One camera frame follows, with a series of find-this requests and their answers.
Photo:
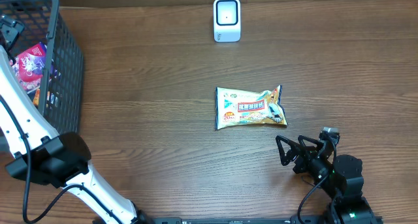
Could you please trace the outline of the gold wet wipes pack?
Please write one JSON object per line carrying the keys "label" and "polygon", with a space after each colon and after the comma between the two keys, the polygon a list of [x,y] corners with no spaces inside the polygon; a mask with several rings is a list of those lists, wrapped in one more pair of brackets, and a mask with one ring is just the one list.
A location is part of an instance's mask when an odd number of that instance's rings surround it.
{"label": "gold wet wipes pack", "polygon": [[287,126],[281,93],[281,85],[259,93],[217,87],[215,129],[250,124]]}

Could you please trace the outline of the small orange box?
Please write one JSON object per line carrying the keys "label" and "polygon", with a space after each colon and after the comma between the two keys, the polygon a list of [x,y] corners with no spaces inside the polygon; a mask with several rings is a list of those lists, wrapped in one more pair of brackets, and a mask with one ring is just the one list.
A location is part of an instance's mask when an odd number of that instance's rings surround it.
{"label": "small orange box", "polygon": [[40,98],[40,89],[36,89],[34,98],[32,100],[33,104],[38,107],[39,106],[39,98]]}

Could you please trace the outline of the red purple snack packet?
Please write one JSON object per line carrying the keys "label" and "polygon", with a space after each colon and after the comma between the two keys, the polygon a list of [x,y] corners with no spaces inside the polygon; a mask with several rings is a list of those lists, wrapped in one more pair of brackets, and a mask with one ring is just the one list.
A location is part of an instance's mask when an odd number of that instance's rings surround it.
{"label": "red purple snack packet", "polygon": [[43,68],[46,66],[46,51],[47,46],[39,42],[15,57],[12,70],[27,93],[40,88]]}

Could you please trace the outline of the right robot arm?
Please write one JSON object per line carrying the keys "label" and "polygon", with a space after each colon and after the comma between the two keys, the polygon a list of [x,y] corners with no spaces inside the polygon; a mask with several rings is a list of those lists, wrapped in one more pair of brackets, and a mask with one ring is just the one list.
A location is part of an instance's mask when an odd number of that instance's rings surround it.
{"label": "right robot arm", "polygon": [[[294,162],[296,174],[307,173],[313,178],[313,188],[300,202],[295,223],[350,223],[379,224],[363,196],[362,161],[348,154],[337,154],[340,134],[322,130],[318,139],[303,135],[295,142],[278,135],[276,143],[283,166]],[[317,217],[303,217],[302,207],[308,198],[322,189],[331,199],[324,213]]]}

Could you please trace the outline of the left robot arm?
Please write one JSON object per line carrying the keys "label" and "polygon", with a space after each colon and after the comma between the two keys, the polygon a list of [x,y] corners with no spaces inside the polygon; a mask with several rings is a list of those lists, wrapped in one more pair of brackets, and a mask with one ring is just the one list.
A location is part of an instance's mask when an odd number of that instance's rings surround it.
{"label": "left robot arm", "polygon": [[[80,135],[59,134],[30,101],[12,70],[15,60],[10,54],[23,30],[22,23],[1,16],[1,130],[14,157],[6,170],[25,182],[23,221],[39,222],[70,192],[89,206],[101,223],[153,223],[99,174]],[[27,213],[31,184],[52,185],[61,190],[35,219],[29,219]]]}

